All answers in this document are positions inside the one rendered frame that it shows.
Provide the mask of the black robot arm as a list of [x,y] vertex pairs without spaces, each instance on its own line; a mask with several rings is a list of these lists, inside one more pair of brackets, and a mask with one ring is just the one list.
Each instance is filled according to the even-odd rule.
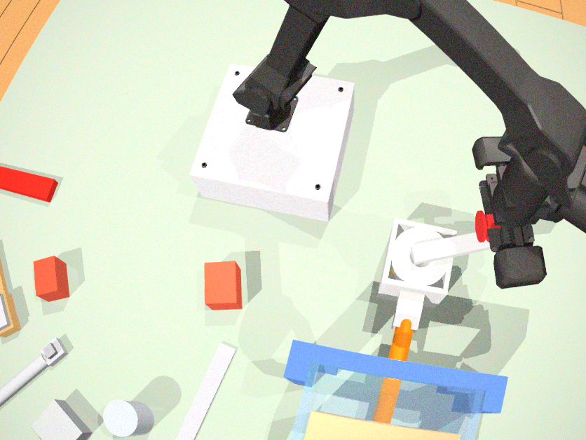
[[511,157],[505,170],[508,191],[526,205],[550,197],[551,205],[538,209],[526,224],[565,219],[586,233],[585,107],[560,83],[530,68],[469,1],[285,2],[289,8],[269,54],[232,93],[249,109],[248,125],[287,131],[297,94],[317,69],[306,57],[330,16],[406,18],[500,110],[505,132],[498,149]]

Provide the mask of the red-orange box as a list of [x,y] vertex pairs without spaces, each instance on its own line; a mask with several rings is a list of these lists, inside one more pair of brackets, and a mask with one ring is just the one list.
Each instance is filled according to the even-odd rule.
[[205,304],[212,310],[243,309],[241,269],[236,261],[205,263]]
[[70,297],[67,265],[56,256],[34,261],[36,296],[48,302]]

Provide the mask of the white cylinder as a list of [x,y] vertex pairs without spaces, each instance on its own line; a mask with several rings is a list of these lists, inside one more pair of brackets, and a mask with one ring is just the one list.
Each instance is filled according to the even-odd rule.
[[113,400],[104,409],[107,429],[116,436],[147,434],[154,426],[151,409],[142,402]]

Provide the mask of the blue flat bar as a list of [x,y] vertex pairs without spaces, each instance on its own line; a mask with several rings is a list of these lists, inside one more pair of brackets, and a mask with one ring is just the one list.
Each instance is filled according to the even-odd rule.
[[428,383],[505,393],[508,376],[442,368],[292,341],[290,357]]

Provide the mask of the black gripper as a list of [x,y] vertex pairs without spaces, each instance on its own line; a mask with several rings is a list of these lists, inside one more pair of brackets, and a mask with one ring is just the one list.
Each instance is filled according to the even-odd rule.
[[495,226],[488,229],[489,245],[496,252],[493,260],[496,285],[501,289],[539,284],[547,275],[543,248],[533,246],[532,225],[528,220],[538,209],[551,205],[548,196],[537,205],[526,205],[516,200],[505,183],[505,170],[511,157],[498,149],[501,137],[480,137],[472,154],[475,167],[496,166],[496,174],[486,174],[479,190],[485,215],[492,214]]

